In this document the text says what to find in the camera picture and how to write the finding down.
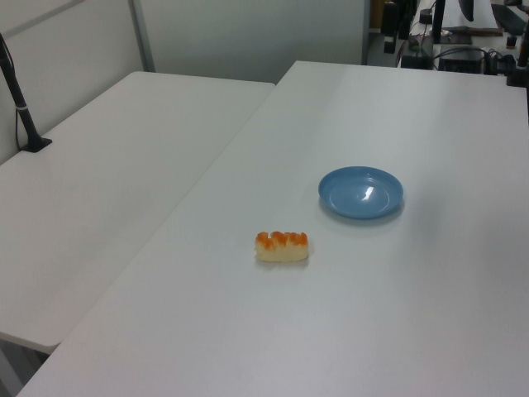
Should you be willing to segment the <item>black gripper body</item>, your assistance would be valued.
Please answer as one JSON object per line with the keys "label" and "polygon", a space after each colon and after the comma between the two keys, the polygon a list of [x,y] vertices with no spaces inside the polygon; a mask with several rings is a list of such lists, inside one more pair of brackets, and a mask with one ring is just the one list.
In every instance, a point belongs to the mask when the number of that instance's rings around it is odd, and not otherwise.
{"label": "black gripper body", "polygon": [[383,6],[382,29],[397,30],[407,14],[409,1],[385,1]]}

